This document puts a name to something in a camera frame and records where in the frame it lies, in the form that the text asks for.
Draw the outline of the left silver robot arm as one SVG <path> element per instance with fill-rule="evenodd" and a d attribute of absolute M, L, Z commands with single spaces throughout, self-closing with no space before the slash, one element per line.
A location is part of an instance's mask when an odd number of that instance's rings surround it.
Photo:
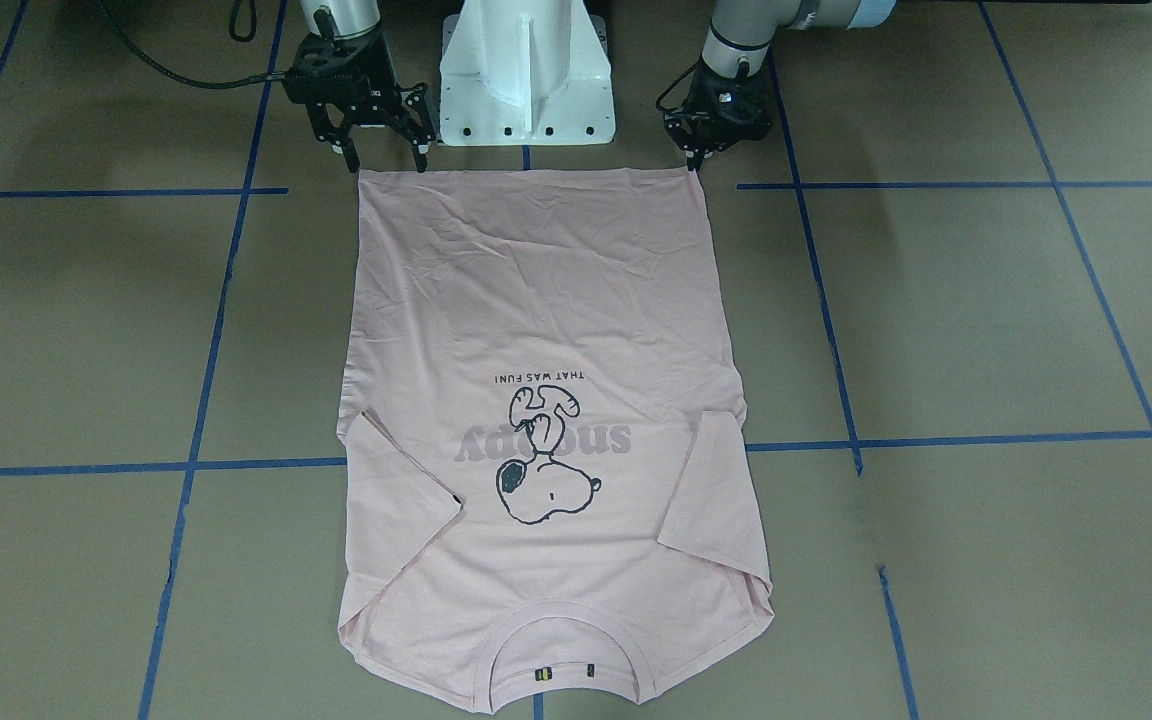
<path fill-rule="evenodd" d="M 893 1 L 718 1 L 710 14 L 698 59 L 679 77 L 689 82 L 685 99 L 668 108 L 670 83 L 655 100 L 664 129 L 698 172 L 736 143 L 763 141 L 771 132 L 765 109 L 765 61 L 782 29 L 869 29 L 881 26 Z"/>

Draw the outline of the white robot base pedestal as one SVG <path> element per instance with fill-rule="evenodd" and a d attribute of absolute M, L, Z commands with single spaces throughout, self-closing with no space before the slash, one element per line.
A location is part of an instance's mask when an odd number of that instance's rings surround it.
<path fill-rule="evenodd" d="M 602 145 L 617 132 L 605 22 L 584 1 L 467 1 L 442 22 L 449 146 Z"/>

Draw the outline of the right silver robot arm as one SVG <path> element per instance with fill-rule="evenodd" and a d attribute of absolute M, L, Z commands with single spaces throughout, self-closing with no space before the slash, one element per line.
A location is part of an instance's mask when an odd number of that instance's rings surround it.
<path fill-rule="evenodd" d="M 397 81 L 376 1 L 302 1 L 308 35 L 297 47 L 282 85 L 293 104 L 306 109 L 316 141 L 343 156 L 347 169 L 361 168 L 351 131 L 385 127 L 410 146 L 415 169 L 429 169 L 435 127 L 429 85 Z"/>

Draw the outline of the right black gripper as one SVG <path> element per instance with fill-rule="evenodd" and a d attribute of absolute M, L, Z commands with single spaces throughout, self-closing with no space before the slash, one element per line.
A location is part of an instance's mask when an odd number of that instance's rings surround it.
<path fill-rule="evenodd" d="M 366 33 L 328 41 L 308 35 L 282 78 L 285 94 L 306 109 L 316 141 L 334 141 L 348 173 L 361 169 L 353 127 L 380 126 L 410 142 L 417 173 L 429 169 L 434 145 L 429 85 L 399 85 L 387 38 Z"/>

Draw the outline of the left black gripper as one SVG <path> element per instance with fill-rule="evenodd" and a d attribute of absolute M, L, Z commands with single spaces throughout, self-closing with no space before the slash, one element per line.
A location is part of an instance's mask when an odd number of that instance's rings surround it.
<path fill-rule="evenodd" d="M 736 143 L 763 141 L 771 132 L 765 104 L 765 68 L 740 61 L 728 78 L 698 60 L 655 99 L 664 129 L 685 156 L 685 169 L 699 172 L 707 156 Z"/>

